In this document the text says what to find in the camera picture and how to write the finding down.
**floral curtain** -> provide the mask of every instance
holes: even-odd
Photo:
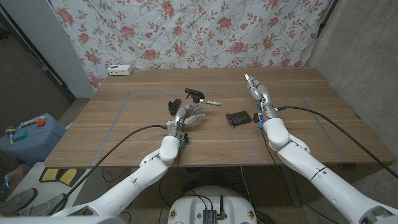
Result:
[[[134,69],[301,66],[330,0],[50,0],[91,85]]]

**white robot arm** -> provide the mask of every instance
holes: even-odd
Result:
[[[118,216],[148,186],[156,183],[174,163],[178,149],[187,141],[182,133],[183,124],[191,124],[205,114],[192,115],[192,104],[177,111],[173,121],[168,123],[168,134],[163,138],[160,148],[147,155],[140,163],[140,168],[120,183],[108,190],[100,198],[82,205],[61,210],[52,217],[69,215]]]
[[[264,113],[264,130],[270,147],[278,152],[282,162],[307,178],[350,223],[398,223],[398,210],[368,198],[339,175],[311,156],[310,148],[289,134],[278,118],[266,87],[245,75],[248,88],[260,101]]]

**blue container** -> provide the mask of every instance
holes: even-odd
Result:
[[[17,127],[14,137],[23,131],[27,131],[27,137],[15,141],[11,146],[9,136],[6,134],[0,138],[0,150],[31,167],[36,162],[43,162],[67,130],[48,113],[40,116],[47,117],[44,126],[31,124],[23,128]]]

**green marker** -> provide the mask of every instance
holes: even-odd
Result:
[[[211,105],[221,106],[221,103],[220,103],[220,102],[215,102],[215,101],[210,101],[210,100],[204,100],[204,99],[200,99],[200,103],[207,103],[207,104],[211,104]]]

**table surface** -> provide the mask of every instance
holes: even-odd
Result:
[[[257,101],[246,89],[244,74],[264,84],[278,106],[301,106],[318,111],[349,132],[385,163],[394,156],[361,121],[324,78],[310,67],[212,68],[188,70],[136,70],[126,77],[108,77],[45,160],[46,167],[90,167],[127,134],[172,120],[168,102],[185,99],[185,88],[202,91],[221,106],[202,105],[206,116],[184,126],[190,138],[179,167],[281,165],[268,151],[262,131],[254,123],[232,127],[226,113],[258,113]],[[312,155],[324,164],[375,163],[355,143],[321,117],[299,110],[278,112],[291,134],[305,141]],[[100,167],[137,167],[160,147],[166,130],[147,129],[131,136]]]

